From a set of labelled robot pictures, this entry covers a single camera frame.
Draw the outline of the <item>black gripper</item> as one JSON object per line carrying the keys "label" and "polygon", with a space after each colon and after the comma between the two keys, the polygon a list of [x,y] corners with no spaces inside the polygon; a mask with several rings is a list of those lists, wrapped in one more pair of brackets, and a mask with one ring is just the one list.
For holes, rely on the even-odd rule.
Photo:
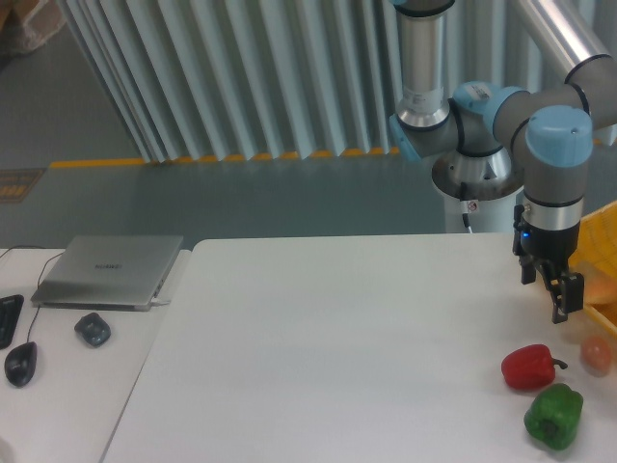
{"label": "black gripper", "polygon": [[569,268],[569,258],[577,248],[578,225],[548,231],[520,222],[514,231],[513,253],[519,258],[521,283],[534,283],[533,262],[547,261],[539,271],[552,301],[551,321],[566,322],[570,313],[583,308],[584,277]]}

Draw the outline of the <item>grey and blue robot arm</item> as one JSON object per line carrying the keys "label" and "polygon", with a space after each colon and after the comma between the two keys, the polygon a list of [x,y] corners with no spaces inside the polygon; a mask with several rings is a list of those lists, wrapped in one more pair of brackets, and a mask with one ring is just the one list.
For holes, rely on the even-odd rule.
{"label": "grey and blue robot arm", "polygon": [[397,1],[403,95],[389,123],[401,154],[437,155],[434,185],[469,204],[521,193],[513,252],[524,284],[542,279],[564,322],[583,306],[577,248],[595,131],[616,122],[616,61],[569,1],[518,1],[523,25],[561,79],[532,93],[486,82],[444,91],[449,1]]}

